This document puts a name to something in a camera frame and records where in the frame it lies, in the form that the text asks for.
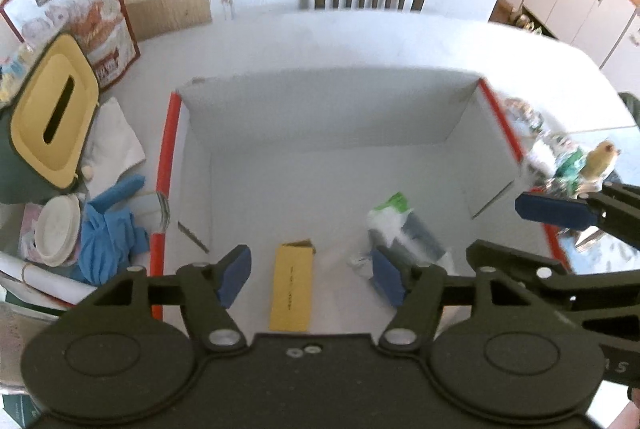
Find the yellow green tissue box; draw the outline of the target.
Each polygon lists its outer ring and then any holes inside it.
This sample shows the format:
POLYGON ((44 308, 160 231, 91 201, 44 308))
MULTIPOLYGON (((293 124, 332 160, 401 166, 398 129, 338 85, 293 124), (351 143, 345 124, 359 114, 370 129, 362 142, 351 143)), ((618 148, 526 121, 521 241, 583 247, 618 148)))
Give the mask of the yellow green tissue box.
POLYGON ((59 33, 1 111, 3 204, 43 202, 77 186, 99 96, 98 78, 77 40, 59 33))

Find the rolled white paper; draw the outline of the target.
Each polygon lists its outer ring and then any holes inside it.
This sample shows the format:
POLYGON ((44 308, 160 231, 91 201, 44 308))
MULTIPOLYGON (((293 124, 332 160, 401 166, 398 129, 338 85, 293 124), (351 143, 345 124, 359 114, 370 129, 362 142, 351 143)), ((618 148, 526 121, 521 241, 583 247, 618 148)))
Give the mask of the rolled white paper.
POLYGON ((1 253, 1 272, 27 287, 40 291, 69 305, 78 305, 96 287, 37 267, 26 260, 1 253))

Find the white napkin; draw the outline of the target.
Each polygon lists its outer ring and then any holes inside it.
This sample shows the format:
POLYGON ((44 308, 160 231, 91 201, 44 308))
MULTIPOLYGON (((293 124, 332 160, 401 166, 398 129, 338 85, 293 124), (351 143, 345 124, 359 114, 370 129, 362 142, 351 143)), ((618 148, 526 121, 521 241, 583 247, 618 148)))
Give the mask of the white napkin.
POLYGON ((125 172, 145 160, 142 144, 118 101, 109 98, 96 111, 81 155, 80 173, 88 196, 111 189, 125 172))

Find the blue rubber glove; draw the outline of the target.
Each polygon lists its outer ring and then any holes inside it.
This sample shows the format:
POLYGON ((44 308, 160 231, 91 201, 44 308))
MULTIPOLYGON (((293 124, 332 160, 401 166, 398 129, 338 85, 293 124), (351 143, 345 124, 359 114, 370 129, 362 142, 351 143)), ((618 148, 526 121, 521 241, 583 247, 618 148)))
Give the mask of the blue rubber glove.
POLYGON ((114 206, 140 191, 142 175, 133 175, 114 184, 85 204, 80 223, 79 253, 70 278, 92 286, 102 286, 130 266, 131 257, 150 250, 150 237, 136 224, 128 205, 114 206))

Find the cartoon face shell charm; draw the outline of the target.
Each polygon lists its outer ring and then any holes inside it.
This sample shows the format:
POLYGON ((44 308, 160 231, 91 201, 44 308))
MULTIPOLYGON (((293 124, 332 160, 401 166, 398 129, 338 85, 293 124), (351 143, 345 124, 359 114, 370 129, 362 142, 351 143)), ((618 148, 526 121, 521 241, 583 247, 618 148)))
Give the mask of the cartoon face shell charm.
POLYGON ((504 107, 516 122, 524 125, 529 130, 539 131, 544 126, 542 115, 522 99, 507 98, 504 100, 504 107))

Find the green fabric doll pouch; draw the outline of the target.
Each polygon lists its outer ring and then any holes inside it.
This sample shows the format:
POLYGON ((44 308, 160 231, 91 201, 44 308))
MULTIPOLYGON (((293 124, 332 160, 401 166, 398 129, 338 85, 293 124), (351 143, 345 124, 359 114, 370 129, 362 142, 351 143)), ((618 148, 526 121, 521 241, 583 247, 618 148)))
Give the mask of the green fabric doll pouch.
POLYGON ((556 157, 556 170, 552 179, 552 188, 567 193, 577 189, 580 171, 586 164, 586 154, 577 145, 572 145, 556 157))

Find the white crumpled tissue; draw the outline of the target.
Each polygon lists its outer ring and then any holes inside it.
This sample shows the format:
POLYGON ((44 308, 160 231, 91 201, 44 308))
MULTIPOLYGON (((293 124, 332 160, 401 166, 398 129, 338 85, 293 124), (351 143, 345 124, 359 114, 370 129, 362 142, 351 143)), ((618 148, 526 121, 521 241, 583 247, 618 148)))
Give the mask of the white crumpled tissue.
POLYGON ((550 146, 544 140, 536 140, 525 155, 525 163, 530 171, 551 179, 555 175, 555 156, 550 146))

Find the red white cardboard box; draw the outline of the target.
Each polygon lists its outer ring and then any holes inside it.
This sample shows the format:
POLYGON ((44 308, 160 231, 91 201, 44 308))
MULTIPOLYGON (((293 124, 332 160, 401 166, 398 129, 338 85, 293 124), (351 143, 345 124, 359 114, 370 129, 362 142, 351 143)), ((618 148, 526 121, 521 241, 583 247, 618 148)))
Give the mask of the red white cardboard box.
POLYGON ((313 333, 378 334, 392 310, 364 273, 369 212, 395 194, 470 273, 472 241, 555 255, 521 219, 521 146, 497 94, 443 68, 319 68, 198 78, 171 96, 157 169, 169 224, 151 271, 215 262, 235 246, 252 272, 231 313, 267 331, 279 248, 314 246, 313 333))

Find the white paper cup lid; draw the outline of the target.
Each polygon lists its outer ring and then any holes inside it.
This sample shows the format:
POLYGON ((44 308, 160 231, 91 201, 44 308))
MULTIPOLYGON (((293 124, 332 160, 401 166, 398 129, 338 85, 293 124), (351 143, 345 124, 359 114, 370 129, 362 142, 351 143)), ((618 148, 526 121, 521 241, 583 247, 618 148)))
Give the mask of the white paper cup lid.
POLYGON ((58 267, 73 255, 80 218, 75 195, 54 197, 43 206, 35 226, 35 246, 44 264, 58 267))

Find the red white snack bag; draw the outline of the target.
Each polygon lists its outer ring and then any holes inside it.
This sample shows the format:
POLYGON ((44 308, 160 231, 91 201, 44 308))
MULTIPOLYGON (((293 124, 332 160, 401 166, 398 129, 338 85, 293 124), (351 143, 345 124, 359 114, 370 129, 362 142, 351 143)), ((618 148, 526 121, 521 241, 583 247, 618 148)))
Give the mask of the red white snack bag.
POLYGON ((32 47, 70 33, 102 90, 116 85, 140 56, 124 0, 2 0, 1 15, 18 40, 32 47))

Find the green jacket on chair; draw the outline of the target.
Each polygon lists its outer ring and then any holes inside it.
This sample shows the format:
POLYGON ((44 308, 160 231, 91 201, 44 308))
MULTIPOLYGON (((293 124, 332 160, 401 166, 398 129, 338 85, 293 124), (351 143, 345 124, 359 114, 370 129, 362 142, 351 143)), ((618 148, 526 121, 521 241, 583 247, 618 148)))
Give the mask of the green jacket on chair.
POLYGON ((630 92, 620 92, 618 96, 623 101, 625 108, 627 108, 636 125, 640 127, 640 99, 630 92))

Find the silver foil snack pouch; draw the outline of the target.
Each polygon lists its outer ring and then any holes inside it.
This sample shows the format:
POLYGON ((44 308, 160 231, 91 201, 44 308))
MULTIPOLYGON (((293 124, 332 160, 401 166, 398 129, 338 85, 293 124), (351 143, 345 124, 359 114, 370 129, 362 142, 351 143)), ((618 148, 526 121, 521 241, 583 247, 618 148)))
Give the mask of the silver foil snack pouch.
POLYGON ((574 230, 574 229, 564 229, 561 231, 560 238, 567 239, 570 241, 576 248, 591 246, 597 241, 600 241, 605 232, 600 229, 600 227, 596 227, 592 225, 591 227, 586 227, 585 230, 574 230))

